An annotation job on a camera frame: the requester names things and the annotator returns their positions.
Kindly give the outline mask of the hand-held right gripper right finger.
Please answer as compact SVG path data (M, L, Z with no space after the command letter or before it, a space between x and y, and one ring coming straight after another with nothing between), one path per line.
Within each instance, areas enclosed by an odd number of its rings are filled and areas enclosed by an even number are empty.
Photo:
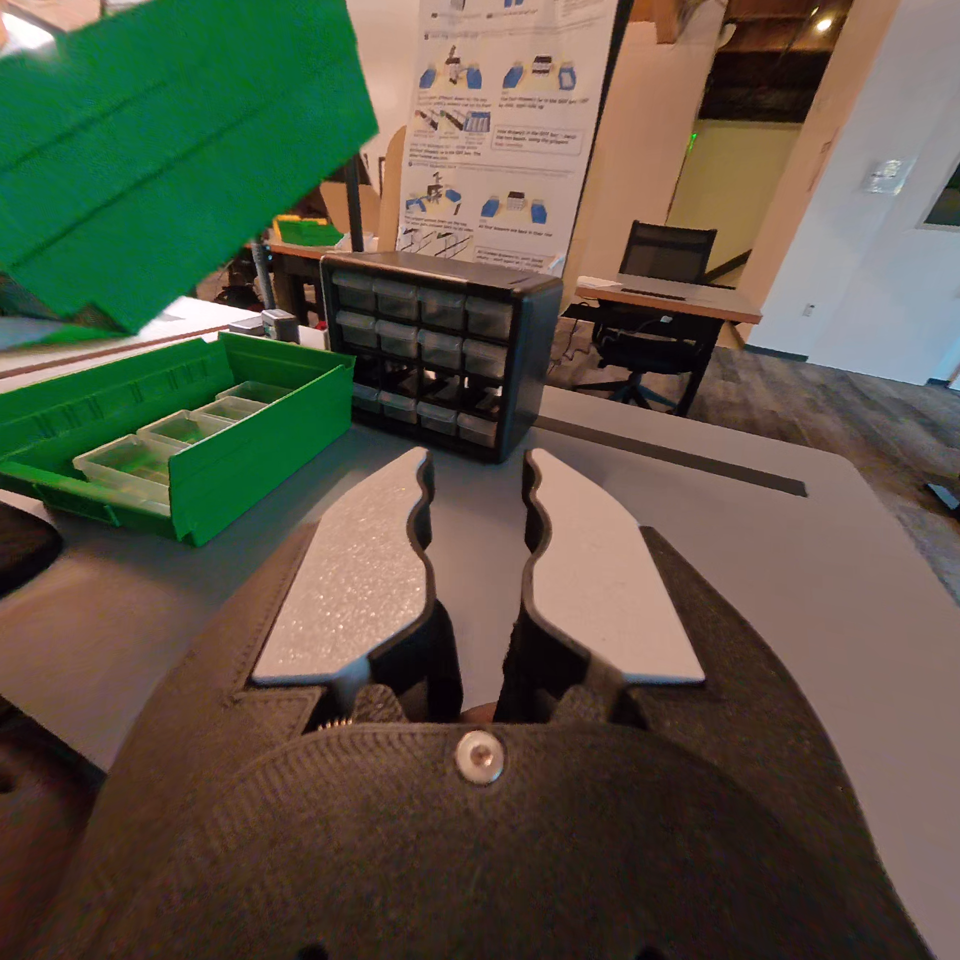
M627 690L696 690L694 650L641 524L545 448L524 454L530 556L522 573L522 676L560 702L575 687L613 710Z

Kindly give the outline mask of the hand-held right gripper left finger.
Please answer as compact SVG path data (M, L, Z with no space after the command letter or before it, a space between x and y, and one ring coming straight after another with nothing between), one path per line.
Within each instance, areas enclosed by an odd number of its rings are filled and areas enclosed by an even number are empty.
M255 687L364 687L435 615L433 457L414 447L322 515L250 673Z

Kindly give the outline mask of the green plastic storage bin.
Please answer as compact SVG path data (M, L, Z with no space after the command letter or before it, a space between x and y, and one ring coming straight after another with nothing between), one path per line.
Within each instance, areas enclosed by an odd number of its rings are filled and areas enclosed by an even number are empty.
M346 2L147 2L2 58L2 350L137 334L378 132Z
M221 333L2 394L2 489L114 528L203 546L344 435L353 355ZM243 381L293 390L170 462L170 507L91 483L74 457Z

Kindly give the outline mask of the clear plastic drawer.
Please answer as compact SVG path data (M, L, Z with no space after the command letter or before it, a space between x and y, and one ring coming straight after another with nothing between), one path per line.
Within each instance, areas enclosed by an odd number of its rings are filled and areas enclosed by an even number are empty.
M177 411L140 427L136 436L175 450L185 450L233 425L234 422L228 418L197 411Z
M126 435L74 457L72 466L94 484L136 501L170 507L170 467L173 456L186 451L172 443Z
M215 399L198 409L191 411L196 417L210 417L239 423L246 418L264 410L268 403L250 400L237 395L228 395Z
M216 393L215 399L219 401L234 398L266 405L277 402L293 392L294 390L289 388L247 380L226 390L219 391Z

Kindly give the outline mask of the black drawer cabinet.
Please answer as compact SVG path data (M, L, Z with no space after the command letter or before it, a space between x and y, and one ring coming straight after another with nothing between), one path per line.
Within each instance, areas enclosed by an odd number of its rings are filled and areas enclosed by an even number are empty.
M428 438L425 433L387 428L354 413L364 426L403 437L409 442L452 450L489 464L509 458L539 414L551 347L560 316L562 283L558 278L516 268L442 259L403 252L347 253L335 251L319 262L320 288L327 325L333 296L330 279L337 267L358 269L377 277L392 275L425 285L449 286L476 296L508 302L514 309L510 355L495 450L476 449L462 441Z

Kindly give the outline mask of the rows of clear drawers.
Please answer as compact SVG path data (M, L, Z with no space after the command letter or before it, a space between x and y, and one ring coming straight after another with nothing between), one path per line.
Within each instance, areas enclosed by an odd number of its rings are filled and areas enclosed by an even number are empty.
M515 319L508 301L337 267L332 344L355 358L361 419L493 451Z

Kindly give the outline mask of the wooden desk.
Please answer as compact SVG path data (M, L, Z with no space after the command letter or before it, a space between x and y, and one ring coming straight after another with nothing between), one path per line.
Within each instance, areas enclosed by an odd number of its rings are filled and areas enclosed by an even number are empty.
M580 277L563 316L593 325L602 365L702 376L724 325L756 325L762 313L731 288L620 273Z

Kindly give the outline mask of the black office chair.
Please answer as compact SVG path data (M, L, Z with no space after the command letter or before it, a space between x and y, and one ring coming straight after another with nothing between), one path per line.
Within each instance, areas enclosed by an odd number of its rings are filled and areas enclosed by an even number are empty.
M679 228L633 222L620 264L620 274L667 282L701 284L713 250L716 230ZM607 391L612 402L651 409L650 402L665 405L670 413L685 417L710 365L722 328L718 318L683 313L678 308L633 306L600 299L596 307L581 311L593 322L591 340L600 369L625 368L623 381L587 383L574 391ZM673 402L642 386L647 374L689 375L684 393Z

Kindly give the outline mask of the small green bin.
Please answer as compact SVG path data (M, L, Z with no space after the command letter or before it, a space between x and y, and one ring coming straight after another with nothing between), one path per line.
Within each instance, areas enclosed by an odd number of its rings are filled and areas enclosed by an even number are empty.
M325 218L304 218L284 214L272 220L274 238L283 244L302 247L334 247L344 234Z

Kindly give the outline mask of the black tripod pole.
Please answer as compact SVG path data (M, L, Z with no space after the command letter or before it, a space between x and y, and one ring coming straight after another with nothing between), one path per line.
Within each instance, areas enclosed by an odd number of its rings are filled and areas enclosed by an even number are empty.
M360 153L356 153L350 159L350 161L344 165L343 168L350 245L351 251L355 254L362 254L365 248L362 222L362 204L359 190L359 187L361 186L361 167L362 156Z

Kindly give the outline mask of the white instruction poster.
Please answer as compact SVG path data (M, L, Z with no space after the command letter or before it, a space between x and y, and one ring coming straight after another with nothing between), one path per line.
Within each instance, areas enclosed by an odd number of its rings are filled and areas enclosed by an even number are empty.
M398 252L562 275L618 5L420 3Z

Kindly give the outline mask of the white wall sign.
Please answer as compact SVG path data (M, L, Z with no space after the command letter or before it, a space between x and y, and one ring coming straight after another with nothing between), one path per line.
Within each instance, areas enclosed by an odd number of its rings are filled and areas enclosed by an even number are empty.
M897 196L906 184L916 159L892 158L876 162L865 175L863 190L880 196Z

